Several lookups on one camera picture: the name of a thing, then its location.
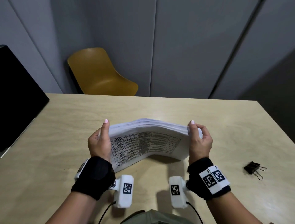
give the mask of wrist strap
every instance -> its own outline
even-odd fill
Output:
[[[71,191],[77,191],[99,200],[100,196],[116,180],[112,164],[98,156],[91,157],[73,185]]]
[[[204,200],[220,197],[231,191],[229,181],[209,158],[195,161],[188,167],[187,172],[189,173],[187,188]]]

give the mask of wooden table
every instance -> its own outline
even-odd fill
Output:
[[[295,145],[256,101],[48,94],[49,104],[0,159],[0,223],[45,223],[70,193],[74,175],[89,157],[87,138],[104,119],[111,124],[151,118],[204,124],[213,139],[210,158],[227,175],[233,193],[264,223],[295,220]],[[264,180],[243,171],[254,161],[267,167]],[[133,175],[132,206],[112,208],[103,223],[155,209],[196,222],[192,208],[171,207],[168,178],[188,179],[188,158],[146,158],[118,172]],[[106,191],[91,220],[112,201]],[[206,203],[188,193],[204,223],[215,223]]]

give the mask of cable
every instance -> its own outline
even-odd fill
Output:
[[[190,206],[195,210],[195,212],[197,213],[197,215],[198,215],[198,217],[199,217],[201,223],[203,224],[203,221],[201,220],[201,217],[199,216],[199,213],[198,213],[197,210],[194,208],[194,206],[193,206],[191,203],[189,203],[189,202],[186,202],[186,203],[187,203],[188,205],[190,205]]]
[[[113,204],[115,204],[116,202],[117,202],[117,201],[112,202],[112,203],[106,208],[106,210],[105,210],[104,213],[102,214],[102,216],[101,216],[100,221],[98,222],[98,224],[100,224],[100,222],[102,221],[102,218],[104,217],[106,211],[107,211],[107,210],[108,210]]]

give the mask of binder clip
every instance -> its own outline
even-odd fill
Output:
[[[248,172],[248,174],[254,174],[258,178],[258,180],[260,180],[260,181],[263,180],[263,176],[261,176],[257,170],[262,170],[262,171],[267,170],[266,167],[262,167],[262,166],[260,166],[259,163],[255,163],[253,161],[251,161],[247,166],[245,166],[244,169]]]

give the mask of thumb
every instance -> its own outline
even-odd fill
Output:
[[[189,122],[188,127],[191,133],[191,137],[195,139],[200,139],[198,127],[193,120]]]
[[[100,138],[109,139],[109,128],[110,122],[108,121],[108,119],[105,119],[100,130]]]

